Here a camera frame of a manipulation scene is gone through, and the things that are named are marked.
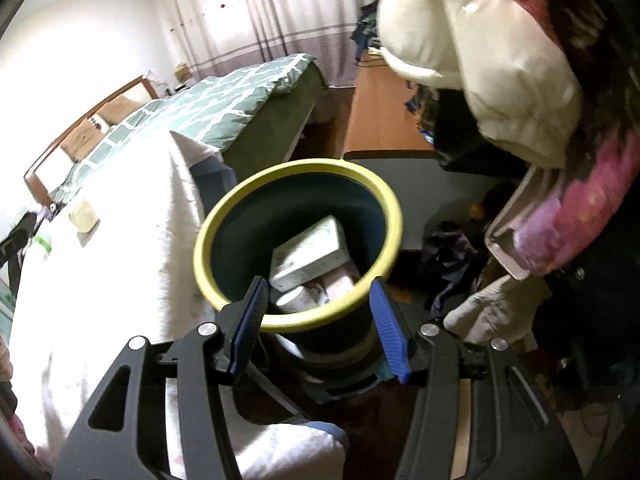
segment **wooden floor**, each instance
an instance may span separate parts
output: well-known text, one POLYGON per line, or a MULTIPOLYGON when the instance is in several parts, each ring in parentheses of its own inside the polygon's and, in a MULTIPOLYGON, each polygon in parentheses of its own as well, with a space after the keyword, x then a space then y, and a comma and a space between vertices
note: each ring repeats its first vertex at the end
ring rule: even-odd
POLYGON ((335 109, 334 118, 327 123, 308 124, 303 130, 303 137, 291 155, 291 160, 342 157, 354 90, 355 88, 329 88, 327 90, 335 109))

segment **white puffer jacket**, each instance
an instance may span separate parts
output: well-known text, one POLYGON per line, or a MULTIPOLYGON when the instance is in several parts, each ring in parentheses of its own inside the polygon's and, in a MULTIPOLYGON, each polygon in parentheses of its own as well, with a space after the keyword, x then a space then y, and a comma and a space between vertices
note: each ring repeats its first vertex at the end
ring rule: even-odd
POLYGON ((380 0, 378 33, 386 62, 402 77, 463 89, 485 138, 543 168, 564 168, 582 91, 545 3, 380 0))

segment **blue gripper pad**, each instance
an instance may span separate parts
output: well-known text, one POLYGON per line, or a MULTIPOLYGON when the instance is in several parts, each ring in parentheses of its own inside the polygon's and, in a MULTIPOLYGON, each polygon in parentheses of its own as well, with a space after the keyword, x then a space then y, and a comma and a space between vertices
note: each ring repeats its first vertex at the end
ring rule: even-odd
POLYGON ((378 335, 385 349, 386 360, 400 384, 407 384, 411 376, 408 339, 398 319, 398 308, 386 294, 381 280, 374 280, 369 289, 369 306, 376 322, 378 335))
POLYGON ((267 306, 269 304, 269 287, 264 278, 256 276, 243 300, 246 305, 236 333, 231 340, 230 373, 238 377, 246 370, 267 306))

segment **trash can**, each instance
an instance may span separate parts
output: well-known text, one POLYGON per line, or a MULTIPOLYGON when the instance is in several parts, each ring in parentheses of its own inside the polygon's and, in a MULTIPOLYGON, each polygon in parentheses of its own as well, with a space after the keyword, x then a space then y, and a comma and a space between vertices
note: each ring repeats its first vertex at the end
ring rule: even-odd
POLYGON ((370 284, 391 272, 402 238, 396 196, 366 168, 343 160, 299 160, 233 188, 207 216, 196 241, 194 272, 204 297, 216 310, 241 300, 254 276, 268 278, 274 248, 327 215, 342 225, 362 278, 326 305, 267 314, 260 329, 285 335, 311 354, 344 358, 369 335, 370 284))

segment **pillow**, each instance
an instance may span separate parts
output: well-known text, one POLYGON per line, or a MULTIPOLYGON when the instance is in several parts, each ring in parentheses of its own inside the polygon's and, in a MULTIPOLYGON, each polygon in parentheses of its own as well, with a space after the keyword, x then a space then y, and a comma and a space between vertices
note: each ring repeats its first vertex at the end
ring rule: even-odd
POLYGON ((105 135, 107 134, 107 130, 109 129, 109 125, 107 121, 105 121, 100 115, 94 114, 89 117, 89 120, 94 124, 96 128, 98 128, 105 135))
POLYGON ((124 95, 119 95, 113 101, 103 105, 98 110, 98 114, 109 124, 114 125, 121 123, 141 106, 143 106, 142 103, 132 101, 124 97, 124 95))
POLYGON ((74 162, 83 160, 94 149, 104 134, 96 128, 89 119, 82 122, 71 131, 66 139, 60 143, 60 148, 71 157, 74 162))

